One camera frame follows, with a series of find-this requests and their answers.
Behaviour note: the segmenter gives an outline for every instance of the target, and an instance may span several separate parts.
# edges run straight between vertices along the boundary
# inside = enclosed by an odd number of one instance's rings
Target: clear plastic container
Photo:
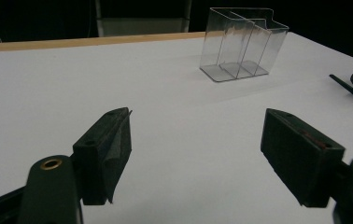
[[[216,82],[268,75],[289,27],[270,8],[211,7],[200,69]]]

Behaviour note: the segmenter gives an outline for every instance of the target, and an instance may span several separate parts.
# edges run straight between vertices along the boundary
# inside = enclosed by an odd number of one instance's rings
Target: screw hole
[[[59,167],[61,165],[61,163],[63,163],[63,161],[60,160],[60,159],[51,159],[51,160],[48,160],[48,161],[44,161],[40,165],[40,168],[42,170],[52,170],[52,169],[55,169],[55,168]]]

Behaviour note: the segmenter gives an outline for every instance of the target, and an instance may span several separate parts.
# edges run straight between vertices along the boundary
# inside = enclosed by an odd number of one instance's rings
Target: plastic compartment
[[[216,82],[268,75],[289,27],[270,8],[211,7],[200,69]]]

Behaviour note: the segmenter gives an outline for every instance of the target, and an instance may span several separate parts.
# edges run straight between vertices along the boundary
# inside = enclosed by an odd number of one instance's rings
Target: white table
[[[203,38],[0,51],[0,196],[72,145],[105,112],[128,106],[133,152],[114,203],[85,223],[332,223],[301,207],[261,153],[266,108],[294,114],[353,159],[353,58],[288,33],[270,75],[214,83]]]

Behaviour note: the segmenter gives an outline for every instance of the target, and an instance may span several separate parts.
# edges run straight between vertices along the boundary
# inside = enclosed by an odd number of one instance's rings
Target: wooden table edge
[[[73,48],[73,47],[124,44],[124,43],[135,43],[135,42],[200,38],[204,36],[205,36],[205,32],[193,32],[193,33],[157,34],[157,35],[125,35],[125,36],[107,36],[107,37],[93,37],[93,38],[81,38],[81,39],[4,42],[4,43],[0,43],[0,51]]]

